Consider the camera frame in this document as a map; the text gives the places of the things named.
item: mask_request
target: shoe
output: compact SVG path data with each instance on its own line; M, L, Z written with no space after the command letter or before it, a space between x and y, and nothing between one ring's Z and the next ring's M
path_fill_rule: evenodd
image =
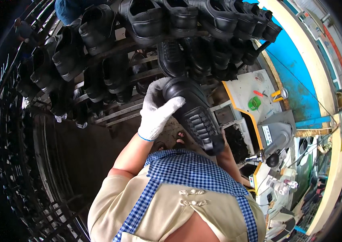
M31 101L41 91L41 89L30 79L30 69L28 68L27 64L28 62L32 63L32 59L30 58L26 61L26 63L21 63L18 66L18 84L15 87L15 90L17 90L23 97Z
M194 75L207 76L211 71L211 64L208 55L202 51L202 40L198 37L187 37L180 39L179 43L183 47L184 56Z
M237 74L238 69L236 65L229 63L227 66L227 69L225 70L218 70L216 68L213 68L211 71L211 74L220 81L228 81L228 80L238 80Z
M228 48L226 42L219 39L209 40L209 48L211 53L211 62L218 70L227 69L230 58L232 56L231 50Z
M119 22L140 47L164 40L163 12L152 0L123 0L119 6Z
M33 73L30 79L44 93L49 93L59 88L63 82L52 62L56 46L57 41L55 37L50 37L44 46L35 48L32 53Z
M198 22L214 37L228 40L234 35L238 22L237 13L231 12L217 0L188 0L199 10Z
M183 53L176 40L166 40L157 45L158 63L165 76L185 75Z
M64 80L71 81L85 70L84 44L73 28L64 26L58 32L53 62Z
M128 54L117 54L103 60L104 83L110 93L120 93L129 85L128 66Z
M116 102L118 104L126 104L132 98L134 86L127 86L122 92L116 93Z
M74 90L73 100L81 96L81 89ZM76 122L78 128L86 128L88 126L88 108L86 103L77 103L72 108L73 121Z
M175 38L191 37L197 33L198 8L187 0L154 0L166 12L169 19L169 33Z
M254 28L252 36L254 38L261 39L262 33L265 31L266 25L268 24L269 19L272 18L272 12L270 12L269 10L260 9L257 3L244 2L243 9L248 14L252 14L254 18L257 20L256 27Z
M51 102L51 113L57 117L65 115L70 109L70 95L68 94L70 90L67 82L64 83L58 90L53 90L49 93L49 98Z
M253 65L259 53L255 50L251 40L245 41L245 54L242 56L242 61L245 65Z
M91 56L109 51L115 44L116 14L105 4L88 8L81 19L79 33Z
M222 133L199 86L187 77L173 78L164 85L163 97L168 101L176 96L184 97L186 104L179 108L173 117L209 156L222 152Z
M261 10L265 17L268 19L268 24L266 25L265 31L262 33L262 38L266 41L270 41L274 43L276 41L277 36L282 31L282 28L277 24L272 22L272 13L270 11Z
M106 90L101 63L89 66L84 71L83 89L88 95L89 99L94 103L97 103L105 98Z
M103 112L104 102L102 101L98 103L87 102L86 105L94 118L100 118L104 114Z
M145 56L142 53L135 52L134 55L132 56L131 60L130 60L130 63L132 63L134 61L142 60L144 58L145 58ZM134 75L142 73L142 72L147 71L147 70L148 70L147 62L132 66L132 73ZM152 81L142 81L142 82L136 83L137 93L145 96L147 94L148 86L151 82Z
M237 64L241 62L242 56L245 54L243 42L233 37L230 39L228 47L231 49L230 63Z
M249 40L252 37L258 20L253 14L250 14L245 10L242 0L230 0L226 2L226 5L231 12L234 12L238 16L238 23L234 30L234 36L242 40Z

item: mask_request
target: worker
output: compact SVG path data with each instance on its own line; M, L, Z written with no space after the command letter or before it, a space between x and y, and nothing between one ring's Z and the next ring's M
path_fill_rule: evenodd
M81 18L87 7L110 3L112 0L56 0L54 8L57 18L68 26L77 18Z
M19 41L25 42L32 49L38 46L39 37L32 26L26 21L21 21L20 18L15 19L14 22L15 34Z
M185 103L183 97L161 102L169 79L149 85L138 132L93 201L91 241L262 242L265 217L243 186L224 131L218 164L186 149L149 154L169 117ZM183 134L178 135L183 144Z

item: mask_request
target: blue checkered apron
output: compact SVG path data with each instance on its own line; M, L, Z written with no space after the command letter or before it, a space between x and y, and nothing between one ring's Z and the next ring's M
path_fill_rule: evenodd
M114 242L121 241L121 234L135 234L145 211L161 183L177 184L235 196L244 217L249 242L257 242L257 225L246 199L247 190L239 182L208 158L185 149L169 149L152 153L145 166L150 165L150 178L139 200L129 213Z

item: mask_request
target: white work glove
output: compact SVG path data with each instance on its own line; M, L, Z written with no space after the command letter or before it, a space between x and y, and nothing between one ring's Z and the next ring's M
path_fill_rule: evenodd
M164 103L162 90L170 80L164 77L152 82L144 97L143 109L140 111L142 122L137 131L139 136L147 141L154 141L163 131L164 125L171 115L186 102L184 97L174 97Z

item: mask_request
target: beige shirt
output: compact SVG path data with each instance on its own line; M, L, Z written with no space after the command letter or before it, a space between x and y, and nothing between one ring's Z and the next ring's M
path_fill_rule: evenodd
M107 177L88 215L92 242L112 241L149 181L149 166L132 178ZM265 217L246 196L257 224L258 242L265 238ZM122 234L122 241L164 241L197 212L222 241L246 242L248 234L241 209L229 194L173 184L161 184L134 235Z

